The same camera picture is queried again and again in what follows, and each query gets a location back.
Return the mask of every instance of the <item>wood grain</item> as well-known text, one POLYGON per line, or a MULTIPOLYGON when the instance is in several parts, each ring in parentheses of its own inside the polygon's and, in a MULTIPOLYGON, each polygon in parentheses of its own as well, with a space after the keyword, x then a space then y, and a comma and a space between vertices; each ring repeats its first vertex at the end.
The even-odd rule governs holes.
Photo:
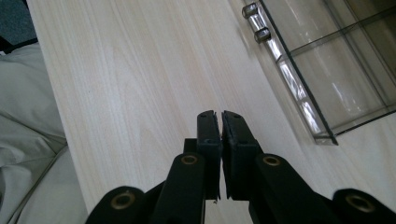
MULTIPOLYGON (((89 211, 117 186, 146 191, 163 181, 209 109, 243 115, 264 151, 319 193, 361 189, 396 209, 395 116, 340 137, 340 147, 316 146, 242 6, 29 2, 89 211)), ((249 222, 246 203, 208 203, 206 223, 249 222)))

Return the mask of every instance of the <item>wooden table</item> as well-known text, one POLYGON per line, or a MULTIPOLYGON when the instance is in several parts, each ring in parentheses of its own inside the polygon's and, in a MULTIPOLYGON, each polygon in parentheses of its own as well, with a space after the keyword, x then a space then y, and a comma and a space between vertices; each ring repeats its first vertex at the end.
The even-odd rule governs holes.
MULTIPOLYGON (((264 151, 324 196, 361 189, 396 210, 395 115, 341 136, 340 147, 315 145, 243 6, 29 1, 89 211, 115 187, 163 181, 209 109, 243 115, 264 151)), ((207 203, 206 223, 249 222, 246 203, 207 203)))

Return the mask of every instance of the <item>metal ring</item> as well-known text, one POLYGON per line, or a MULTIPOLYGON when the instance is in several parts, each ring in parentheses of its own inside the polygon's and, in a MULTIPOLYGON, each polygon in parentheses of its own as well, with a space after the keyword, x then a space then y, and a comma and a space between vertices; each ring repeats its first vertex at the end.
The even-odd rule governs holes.
POLYGON ((267 156, 262 159, 265 163, 271 166, 278 166, 280 165, 280 160, 276 157, 267 156))
POLYGON ((364 213, 371 213, 375 210, 375 206, 372 203, 356 194, 348 194, 346 196, 346 201, 354 208, 364 213))
POLYGON ((184 156, 181 158, 181 162, 183 162, 186 165, 193 165, 196 162, 198 162, 198 158, 196 158, 195 156, 184 156))
POLYGON ((136 197, 132 192, 126 191, 116 195, 111 200, 111 206, 116 210, 125 209, 133 204, 135 199, 136 197))

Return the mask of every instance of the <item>light wood surface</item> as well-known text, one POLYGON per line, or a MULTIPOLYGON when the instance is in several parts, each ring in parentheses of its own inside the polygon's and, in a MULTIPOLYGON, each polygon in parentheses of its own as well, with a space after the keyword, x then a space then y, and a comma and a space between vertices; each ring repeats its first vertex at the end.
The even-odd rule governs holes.
MULTIPOLYGON (((84 200, 166 178, 196 115, 243 115, 265 152, 287 159, 326 197, 341 188, 396 210, 396 117, 316 146, 238 0, 31 0, 84 200)), ((249 223, 246 203, 206 206, 206 223, 249 223)))

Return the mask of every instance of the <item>table surface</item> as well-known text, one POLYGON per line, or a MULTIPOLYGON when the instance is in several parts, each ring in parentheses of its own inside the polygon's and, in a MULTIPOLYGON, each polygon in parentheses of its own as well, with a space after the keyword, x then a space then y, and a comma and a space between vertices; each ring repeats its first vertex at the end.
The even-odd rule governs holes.
MULTIPOLYGON (((162 182, 209 109, 243 115, 263 150, 316 192, 360 189, 396 210, 396 116, 340 136, 339 147, 315 145, 243 6, 29 1, 88 211, 115 187, 162 182)), ((247 204, 221 191, 223 200, 206 204, 206 223, 251 222, 247 204)))

